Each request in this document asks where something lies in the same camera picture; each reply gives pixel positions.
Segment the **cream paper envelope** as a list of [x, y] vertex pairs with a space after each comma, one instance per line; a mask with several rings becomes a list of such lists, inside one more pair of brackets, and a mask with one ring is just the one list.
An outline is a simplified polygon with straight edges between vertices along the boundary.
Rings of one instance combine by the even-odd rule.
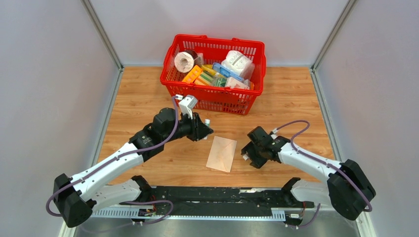
[[232, 168], [236, 146], [236, 140], [215, 136], [206, 167], [229, 173]]

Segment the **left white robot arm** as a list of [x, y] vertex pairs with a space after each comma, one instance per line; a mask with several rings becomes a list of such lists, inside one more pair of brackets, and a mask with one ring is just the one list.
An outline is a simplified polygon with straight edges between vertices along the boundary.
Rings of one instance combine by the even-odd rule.
[[151, 191], [142, 176], [134, 176], [119, 185], [109, 185], [109, 182], [162, 152], [167, 142], [183, 137], [200, 141], [212, 133], [196, 112], [179, 115], [176, 109], [161, 109], [151, 123], [105, 160], [71, 177], [62, 173], [55, 178], [52, 200], [58, 215], [72, 228], [85, 222], [92, 213], [114, 204], [148, 203]]

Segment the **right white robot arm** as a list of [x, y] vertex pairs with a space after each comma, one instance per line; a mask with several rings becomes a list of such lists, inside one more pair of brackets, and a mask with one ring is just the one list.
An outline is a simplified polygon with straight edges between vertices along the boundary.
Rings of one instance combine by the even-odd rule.
[[293, 207], [307, 201], [328, 205], [348, 220], [356, 220], [362, 212], [371, 211], [376, 191], [357, 162], [322, 157], [276, 132], [267, 133], [262, 127], [256, 127], [248, 133], [250, 141], [241, 149], [241, 155], [255, 168], [262, 168], [270, 160], [296, 167], [317, 179], [317, 182], [298, 177], [290, 179], [283, 186], [285, 205]]

